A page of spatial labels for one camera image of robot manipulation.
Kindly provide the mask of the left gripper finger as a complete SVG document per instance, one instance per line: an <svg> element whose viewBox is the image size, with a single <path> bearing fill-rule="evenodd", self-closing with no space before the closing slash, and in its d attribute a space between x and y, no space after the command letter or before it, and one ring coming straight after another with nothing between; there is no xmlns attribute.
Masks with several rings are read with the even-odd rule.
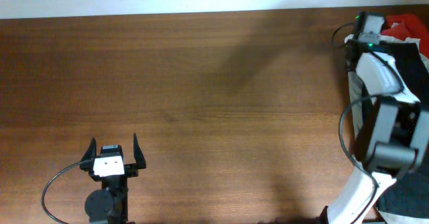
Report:
<svg viewBox="0 0 429 224"><path fill-rule="evenodd" d="M138 169L146 169L146 161L139 146L136 133L133 134L133 156Z"/></svg>
<svg viewBox="0 0 429 224"><path fill-rule="evenodd" d="M83 157L81 158L81 162L83 164L91 163L97 156L97 142L96 139L93 137L90 141L89 147L87 148L86 152L84 153Z"/></svg>

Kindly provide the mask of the black shorts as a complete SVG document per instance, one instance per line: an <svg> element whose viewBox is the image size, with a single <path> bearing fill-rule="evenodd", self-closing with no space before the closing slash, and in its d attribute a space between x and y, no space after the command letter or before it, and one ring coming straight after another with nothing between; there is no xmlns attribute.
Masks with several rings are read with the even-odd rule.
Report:
<svg viewBox="0 0 429 224"><path fill-rule="evenodd" d="M411 92L428 106L428 69L415 43L388 43L389 53ZM396 215L428 217L428 156L415 173L404 176L383 193L377 202L380 211Z"/></svg>

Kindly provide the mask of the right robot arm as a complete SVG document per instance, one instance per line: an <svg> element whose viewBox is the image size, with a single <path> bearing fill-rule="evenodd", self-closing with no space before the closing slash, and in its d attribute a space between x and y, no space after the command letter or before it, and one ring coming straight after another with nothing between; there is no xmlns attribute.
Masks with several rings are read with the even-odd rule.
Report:
<svg viewBox="0 0 429 224"><path fill-rule="evenodd" d="M351 101L339 125L355 105L369 101L373 107L352 152L339 133L341 148L354 169L340 195L323 209L319 223L362 223L388 188L421 166L428 147L428 108L406 86L387 45L354 39L345 45L351 71L368 94Z"/></svg>

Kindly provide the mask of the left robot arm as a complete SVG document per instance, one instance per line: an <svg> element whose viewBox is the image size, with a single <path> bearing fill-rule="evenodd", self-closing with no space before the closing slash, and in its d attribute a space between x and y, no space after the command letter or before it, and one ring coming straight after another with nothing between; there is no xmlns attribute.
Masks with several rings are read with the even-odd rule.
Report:
<svg viewBox="0 0 429 224"><path fill-rule="evenodd" d="M128 224L128 180L139 176L139 171L147 168L145 157L133 136L134 163L123 161L120 145L103 146L97 152L96 139L91 139L87 151L81 158L79 167L101 188L93 191L85 200L84 210L90 223Z"/></svg>

